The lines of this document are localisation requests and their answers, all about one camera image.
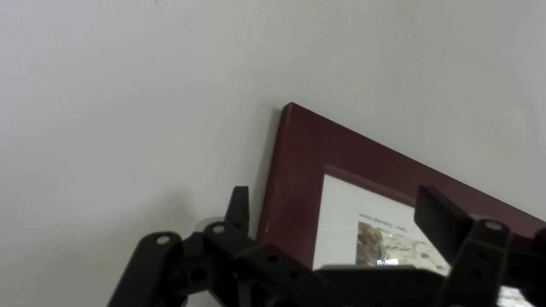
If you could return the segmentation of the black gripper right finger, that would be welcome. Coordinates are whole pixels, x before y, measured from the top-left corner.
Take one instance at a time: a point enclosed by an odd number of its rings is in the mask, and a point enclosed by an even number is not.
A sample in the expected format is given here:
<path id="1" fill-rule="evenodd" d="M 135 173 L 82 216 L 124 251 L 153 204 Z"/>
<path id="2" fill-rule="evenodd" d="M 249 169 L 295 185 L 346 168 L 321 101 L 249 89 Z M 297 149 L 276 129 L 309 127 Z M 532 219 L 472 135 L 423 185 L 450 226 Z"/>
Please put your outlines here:
<path id="1" fill-rule="evenodd" d="M 503 287 L 546 307 L 546 229 L 532 238 L 493 219 L 472 219 L 433 187 L 421 187 L 414 224 L 449 263 L 435 307 L 498 307 Z"/>

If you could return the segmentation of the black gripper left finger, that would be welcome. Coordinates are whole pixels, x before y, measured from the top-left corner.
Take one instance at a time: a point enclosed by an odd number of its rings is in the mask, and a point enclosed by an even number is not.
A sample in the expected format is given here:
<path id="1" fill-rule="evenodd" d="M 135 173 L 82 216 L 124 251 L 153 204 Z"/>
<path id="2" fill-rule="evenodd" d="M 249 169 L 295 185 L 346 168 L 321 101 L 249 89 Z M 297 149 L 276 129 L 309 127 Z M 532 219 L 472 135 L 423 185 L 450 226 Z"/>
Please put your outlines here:
<path id="1" fill-rule="evenodd" d="M 235 187 L 225 217 L 181 239 L 153 233 L 135 248 L 107 307 L 186 307 L 208 292 L 222 307 L 317 307 L 312 274 L 249 236 L 249 190 Z"/>

